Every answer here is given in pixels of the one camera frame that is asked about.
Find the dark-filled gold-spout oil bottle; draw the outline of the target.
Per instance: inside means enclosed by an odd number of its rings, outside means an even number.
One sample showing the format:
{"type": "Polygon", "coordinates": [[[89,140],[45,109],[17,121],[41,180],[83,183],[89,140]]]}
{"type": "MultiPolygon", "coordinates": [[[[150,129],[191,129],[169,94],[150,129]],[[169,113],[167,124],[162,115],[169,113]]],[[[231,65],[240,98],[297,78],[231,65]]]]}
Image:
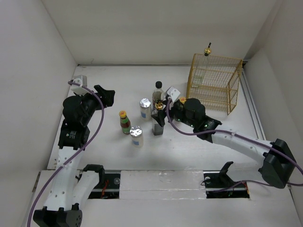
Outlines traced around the dark-filled gold-spout oil bottle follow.
{"type": "MultiPolygon", "coordinates": [[[[159,110],[163,109],[163,103],[161,100],[157,100],[154,106],[154,110],[152,110],[151,114],[157,114],[159,110]]],[[[164,131],[164,128],[161,127],[155,119],[152,118],[152,133],[154,136],[162,135],[164,131]]]]}

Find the clear oil bottle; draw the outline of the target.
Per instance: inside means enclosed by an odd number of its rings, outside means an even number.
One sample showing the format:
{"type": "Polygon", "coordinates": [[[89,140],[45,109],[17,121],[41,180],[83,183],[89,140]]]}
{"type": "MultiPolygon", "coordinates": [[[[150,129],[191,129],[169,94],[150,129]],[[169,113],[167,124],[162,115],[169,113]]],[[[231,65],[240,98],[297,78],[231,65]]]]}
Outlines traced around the clear oil bottle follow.
{"type": "Polygon", "coordinates": [[[203,82],[208,67],[209,55],[211,54],[211,44],[211,42],[208,44],[203,54],[195,54],[193,73],[193,82],[195,84],[200,85],[203,82]]]}

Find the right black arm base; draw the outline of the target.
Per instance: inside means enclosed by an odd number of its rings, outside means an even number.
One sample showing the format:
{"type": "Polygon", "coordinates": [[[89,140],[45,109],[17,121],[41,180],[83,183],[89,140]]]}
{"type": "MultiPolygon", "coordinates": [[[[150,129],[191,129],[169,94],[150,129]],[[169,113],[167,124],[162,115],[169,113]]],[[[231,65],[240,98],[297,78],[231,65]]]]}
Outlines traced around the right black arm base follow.
{"type": "Polygon", "coordinates": [[[225,163],[220,170],[203,171],[204,180],[200,185],[205,187],[207,199],[250,198],[247,183],[235,186],[238,182],[227,175],[232,164],[233,162],[230,161],[225,163]]]}

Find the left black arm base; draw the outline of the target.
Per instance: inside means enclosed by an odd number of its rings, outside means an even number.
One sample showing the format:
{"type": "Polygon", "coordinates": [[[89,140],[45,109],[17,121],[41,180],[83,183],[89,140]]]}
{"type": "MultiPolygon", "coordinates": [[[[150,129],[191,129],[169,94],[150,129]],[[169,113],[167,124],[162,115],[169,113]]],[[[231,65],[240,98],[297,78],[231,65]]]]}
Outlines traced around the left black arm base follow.
{"type": "Polygon", "coordinates": [[[85,170],[97,170],[99,173],[99,183],[93,188],[88,199],[119,199],[121,171],[105,170],[103,166],[89,164],[85,170]]]}

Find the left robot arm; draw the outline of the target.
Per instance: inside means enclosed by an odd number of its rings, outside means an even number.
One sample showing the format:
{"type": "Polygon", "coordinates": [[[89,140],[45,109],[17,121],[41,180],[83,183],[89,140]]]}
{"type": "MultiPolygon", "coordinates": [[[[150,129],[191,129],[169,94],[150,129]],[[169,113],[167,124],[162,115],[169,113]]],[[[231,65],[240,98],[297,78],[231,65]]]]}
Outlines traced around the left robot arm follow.
{"type": "Polygon", "coordinates": [[[74,95],[63,102],[64,116],[59,142],[55,172],[36,196],[30,209],[27,226],[34,221],[40,227],[79,227],[82,223],[82,209],[94,187],[105,183],[102,165],[87,165],[79,180],[76,179],[78,165],[85,148],[97,133],[90,136],[88,123],[97,110],[114,104],[114,90],[105,90],[100,85],[94,91],[76,82],[74,95]]]}

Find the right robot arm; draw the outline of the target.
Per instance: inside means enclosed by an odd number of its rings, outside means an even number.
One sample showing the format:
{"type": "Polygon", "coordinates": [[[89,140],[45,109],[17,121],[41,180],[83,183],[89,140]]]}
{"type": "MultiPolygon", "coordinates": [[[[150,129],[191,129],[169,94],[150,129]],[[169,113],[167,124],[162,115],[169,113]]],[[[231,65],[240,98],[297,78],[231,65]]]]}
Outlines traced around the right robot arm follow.
{"type": "Polygon", "coordinates": [[[258,172],[264,185],[285,188],[290,183],[294,169],[298,167],[284,140],[259,140],[246,137],[231,127],[224,129],[219,120],[206,115],[205,107],[198,99],[166,95],[165,100],[156,100],[155,108],[151,117],[160,127],[164,127],[166,121],[171,126],[174,126],[174,121],[181,122],[190,126],[193,131],[188,133],[175,128],[179,133],[228,147],[258,162],[261,165],[258,172]]]}

